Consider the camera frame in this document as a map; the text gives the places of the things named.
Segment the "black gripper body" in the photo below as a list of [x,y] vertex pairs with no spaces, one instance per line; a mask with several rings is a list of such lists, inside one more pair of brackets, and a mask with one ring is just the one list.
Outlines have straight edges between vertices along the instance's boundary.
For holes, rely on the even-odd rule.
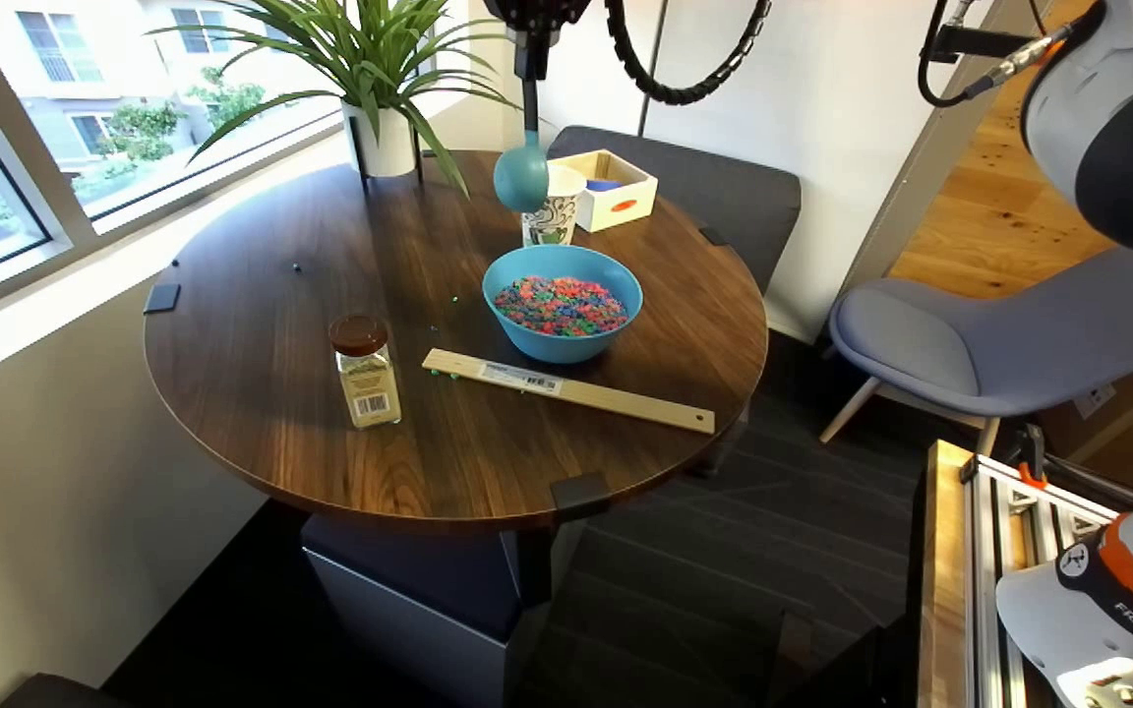
[[589,0],[485,0],[485,6],[520,34],[558,30],[573,22]]

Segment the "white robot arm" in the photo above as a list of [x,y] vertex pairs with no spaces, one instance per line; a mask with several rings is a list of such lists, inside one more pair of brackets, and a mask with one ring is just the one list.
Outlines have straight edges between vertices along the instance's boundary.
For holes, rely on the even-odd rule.
[[[1133,319],[1133,0],[1093,0],[1043,34],[1003,34],[931,19],[930,68],[982,55],[990,68],[959,95],[980,97],[1031,69],[1022,144],[1045,180],[1112,239],[1077,275],[1116,295]],[[1009,641],[1064,708],[1133,705],[1133,510],[1077,536],[1064,554],[1003,572],[990,611]]]

